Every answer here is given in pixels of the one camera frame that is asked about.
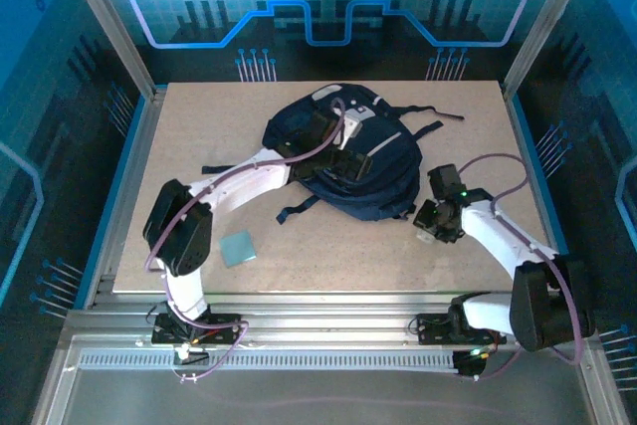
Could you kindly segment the black box with green light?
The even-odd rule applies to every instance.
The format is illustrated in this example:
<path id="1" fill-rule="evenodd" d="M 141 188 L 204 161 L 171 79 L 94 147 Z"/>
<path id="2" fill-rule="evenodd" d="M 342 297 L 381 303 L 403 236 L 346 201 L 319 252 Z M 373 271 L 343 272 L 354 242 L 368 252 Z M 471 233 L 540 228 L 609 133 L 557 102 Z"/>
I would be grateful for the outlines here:
<path id="1" fill-rule="evenodd" d="M 460 376 L 480 376 L 486 368 L 489 355 L 480 349 L 454 351 L 453 365 Z"/>

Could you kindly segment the aluminium frame rail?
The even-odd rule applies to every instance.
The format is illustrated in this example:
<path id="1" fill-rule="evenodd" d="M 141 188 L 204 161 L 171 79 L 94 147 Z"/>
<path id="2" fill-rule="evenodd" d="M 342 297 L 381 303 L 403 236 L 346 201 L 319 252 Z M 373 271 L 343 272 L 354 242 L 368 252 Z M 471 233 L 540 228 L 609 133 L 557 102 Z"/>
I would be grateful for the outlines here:
<path id="1" fill-rule="evenodd" d="M 458 293 L 208 294 L 214 313 L 249 323 L 243 343 L 262 349 L 415 349 L 407 331 L 420 313 L 444 313 Z M 83 340 L 150 345 L 158 294 L 98 294 L 93 305 L 68 312 L 63 332 Z"/>

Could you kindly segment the navy blue backpack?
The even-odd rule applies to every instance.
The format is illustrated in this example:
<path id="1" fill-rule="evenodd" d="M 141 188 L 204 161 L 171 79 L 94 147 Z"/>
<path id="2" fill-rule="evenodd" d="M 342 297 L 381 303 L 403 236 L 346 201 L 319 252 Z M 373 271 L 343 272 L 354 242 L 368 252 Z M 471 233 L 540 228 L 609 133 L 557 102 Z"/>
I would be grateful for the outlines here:
<path id="1" fill-rule="evenodd" d="M 267 123 L 262 144 L 277 150 L 314 112 L 337 117 L 360 106 L 366 108 L 362 128 L 345 149 L 367 154 L 371 158 L 369 172 L 360 181 L 350 181 L 348 173 L 330 167 L 312 178 L 295 180 L 311 196 L 298 206 L 284 208 L 276 218 L 279 223 L 319 201 L 361 221 L 404 219 L 414 211 L 422 161 L 418 141 L 443 123 L 436 120 L 412 132 L 402 119 L 408 113 L 425 111 L 425 106 L 391 106 L 363 85 L 331 84 L 277 112 Z"/>

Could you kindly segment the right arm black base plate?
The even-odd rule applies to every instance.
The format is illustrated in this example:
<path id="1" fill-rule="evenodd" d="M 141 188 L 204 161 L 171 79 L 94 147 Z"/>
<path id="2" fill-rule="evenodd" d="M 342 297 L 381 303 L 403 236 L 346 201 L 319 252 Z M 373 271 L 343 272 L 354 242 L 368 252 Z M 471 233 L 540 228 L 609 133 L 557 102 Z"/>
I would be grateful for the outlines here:
<path id="1" fill-rule="evenodd" d="M 469 326 L 464 319 L 453 319 L 445 314 L 416 315 L 412 330 L 420 345 L 490 345 L 506 343 L 498 332 Z"/>

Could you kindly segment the pale blue square pad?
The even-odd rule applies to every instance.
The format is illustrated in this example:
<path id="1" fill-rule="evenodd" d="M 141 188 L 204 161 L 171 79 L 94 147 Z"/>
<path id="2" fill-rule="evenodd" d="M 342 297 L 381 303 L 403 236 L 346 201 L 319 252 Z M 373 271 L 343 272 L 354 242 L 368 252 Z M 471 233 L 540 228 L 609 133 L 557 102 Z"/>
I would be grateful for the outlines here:
<path id="1" fill-rule="evenodd" d="M 257 257 L 252 238 L 247 230 L 221 238 L 219 246 L 224 264 L 228 268 L 252 261 Z"/>

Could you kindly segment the aluminium frame post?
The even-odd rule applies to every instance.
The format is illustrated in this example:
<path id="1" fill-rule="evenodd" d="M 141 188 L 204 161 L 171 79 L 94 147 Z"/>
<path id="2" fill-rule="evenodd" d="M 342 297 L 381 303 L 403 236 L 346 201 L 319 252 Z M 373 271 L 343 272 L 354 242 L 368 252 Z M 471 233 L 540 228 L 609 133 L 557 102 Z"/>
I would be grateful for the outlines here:
<path id="1" fill-rule="evenodd" d="M 153 102 L 156 96 L 155 82 L 111 0 L 86 1 L 140 94 L 146 101 Z"/>
<path id="2" fill-rule="evenodd" d="M 529 34 L 515 56 L 503 82 L 503 99 L 506 103 L 513 100 L 523 80 L 529 73 L 534 61 L 548 39 L 551 31 L 562 17 L 570 0 L 545 0 L 542 4 Z"/>

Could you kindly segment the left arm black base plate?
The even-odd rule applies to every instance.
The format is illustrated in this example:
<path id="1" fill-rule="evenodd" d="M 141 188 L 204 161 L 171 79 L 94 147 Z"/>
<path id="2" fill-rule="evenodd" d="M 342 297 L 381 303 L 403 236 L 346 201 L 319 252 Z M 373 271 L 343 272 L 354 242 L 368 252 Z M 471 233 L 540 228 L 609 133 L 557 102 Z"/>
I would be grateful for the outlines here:
<path id="1" fill-rule="evenodd" d="M 213 314 L 204 313 L 198 322 L 207 327 L 194 326 L 179 319 L 174 313 L 159 314 L 154 319 L 151 334 L 151 343 L 154 345 L 190 345 L 203 344 L 232 344 L 239 336 L 239 327 L 231 325 L 223 327 L 223 324 L 238 322 L 241 316 L 238 314 Z"/>

